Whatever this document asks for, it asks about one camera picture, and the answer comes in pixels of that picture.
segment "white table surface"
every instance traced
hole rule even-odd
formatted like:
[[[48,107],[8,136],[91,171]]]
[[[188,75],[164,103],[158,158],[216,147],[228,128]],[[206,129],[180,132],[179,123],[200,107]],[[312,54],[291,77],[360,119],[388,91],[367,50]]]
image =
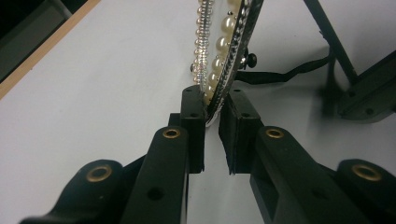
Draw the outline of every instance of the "white table surface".
[[[321,1],[361,73],[396,49],[394,0]],[[192,85],[197,1],[102,0],[0,102],[0,223],[43,215],[77,170],[146,154]],[[255,71],[287,72],[328,46],[303,1],[264,2],[249,51]],[[346,79],[337,66],[338,80]],[[396,175],[396,116],[361,124],[321,113],[326,68],[246,92],[266,125],[289,130],[318,162],[374,162]],[[262,223],[249,175],[228,175],[218,120],[205,171],[191,175],[188,223]]]

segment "brass insert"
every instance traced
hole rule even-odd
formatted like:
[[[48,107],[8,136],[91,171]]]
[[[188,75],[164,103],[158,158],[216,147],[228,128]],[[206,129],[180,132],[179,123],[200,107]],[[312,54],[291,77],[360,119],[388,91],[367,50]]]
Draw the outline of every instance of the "brass insert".
[[[180,131],[178,129],[168,129],[163,131],[163,136],[165,138],[177,138],[180,136]]]
[[[109,165],[99,165],[87,173],[87,180],[90,182],[100,182],[111,176],[112,172],[113,171]]]
[[[359,177],[370,180],[370,181],[379,181],[382,179],[382,175],[374,168],[364,165],[364,164],[355,164],[352,166],[352,171],[355,175]]]
[[[265,133],[272,138],[282,138],[285,136],[279,129],[268,129]]]

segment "wooden edge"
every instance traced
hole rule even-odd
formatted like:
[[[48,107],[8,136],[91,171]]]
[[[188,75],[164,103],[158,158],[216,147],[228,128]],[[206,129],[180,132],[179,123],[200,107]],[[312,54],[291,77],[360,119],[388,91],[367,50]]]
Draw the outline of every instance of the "wooden edge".
[[[0,100],[62,39],[82,18],[93,9],[100,0],[88,0],[73,14],[53,35],[51,35],[35,52],[18,66],[2,83],[0,83]]]

